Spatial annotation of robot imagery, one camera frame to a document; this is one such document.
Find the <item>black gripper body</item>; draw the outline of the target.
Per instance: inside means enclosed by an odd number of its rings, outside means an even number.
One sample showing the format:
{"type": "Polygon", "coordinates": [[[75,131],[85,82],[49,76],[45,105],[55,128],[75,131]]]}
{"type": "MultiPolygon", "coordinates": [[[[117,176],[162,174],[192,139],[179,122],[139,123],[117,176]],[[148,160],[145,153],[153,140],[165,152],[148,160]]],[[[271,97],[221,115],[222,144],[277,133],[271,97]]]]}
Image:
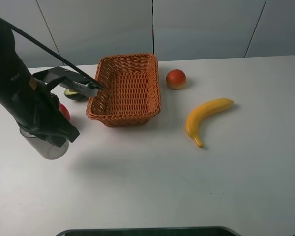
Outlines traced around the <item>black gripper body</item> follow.
{"type": "Polygon", "coordinates": [[[63,78],[49,83],[35,78],[11,79],[11,115],[20,128],[39,138],[73,137],[73,125],[59,110],[59,99],[51,90],[63,78]]]}

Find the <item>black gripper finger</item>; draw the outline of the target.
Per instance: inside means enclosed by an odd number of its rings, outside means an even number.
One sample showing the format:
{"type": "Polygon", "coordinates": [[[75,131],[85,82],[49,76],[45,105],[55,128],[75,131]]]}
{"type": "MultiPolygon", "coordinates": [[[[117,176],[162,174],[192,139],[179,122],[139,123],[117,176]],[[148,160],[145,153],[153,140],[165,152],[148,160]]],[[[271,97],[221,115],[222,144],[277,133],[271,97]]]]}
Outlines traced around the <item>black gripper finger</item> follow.
{"type": "Polygon", "coordinates": [[[66,141],[75,141],[79,135],[80,132],[74,126],[69,128],[39,130],[40,138],[43,138],[43,140],[57,147],[61,147],[66,141]]]}

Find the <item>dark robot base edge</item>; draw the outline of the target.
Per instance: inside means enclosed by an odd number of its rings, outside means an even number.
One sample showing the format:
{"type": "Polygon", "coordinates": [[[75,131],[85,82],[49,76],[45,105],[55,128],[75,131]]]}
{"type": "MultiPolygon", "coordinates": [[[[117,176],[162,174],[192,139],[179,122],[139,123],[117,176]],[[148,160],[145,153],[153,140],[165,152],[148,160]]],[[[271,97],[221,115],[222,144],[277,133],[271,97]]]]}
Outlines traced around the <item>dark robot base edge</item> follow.
{"type": "Polygon", "coordinates": [[[70,229],[57,236],[239,236],[235,231],[221,227],[169,227],[123,229],[70,229]]]}

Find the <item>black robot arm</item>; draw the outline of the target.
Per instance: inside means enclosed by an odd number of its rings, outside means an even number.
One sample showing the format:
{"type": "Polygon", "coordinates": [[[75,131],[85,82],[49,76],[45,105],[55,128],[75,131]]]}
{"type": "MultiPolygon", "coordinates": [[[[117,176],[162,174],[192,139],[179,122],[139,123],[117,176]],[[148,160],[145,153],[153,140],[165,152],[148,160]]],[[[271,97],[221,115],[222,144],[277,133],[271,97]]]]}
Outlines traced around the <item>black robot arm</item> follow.
{"type": "Polygon", "coordinates": [[[0,19],[0,104],[22,130],[57,147],[79,136],[51,93],[62,80],[46,84],[35,79],[15,52],[12,30],[0,19]]]}

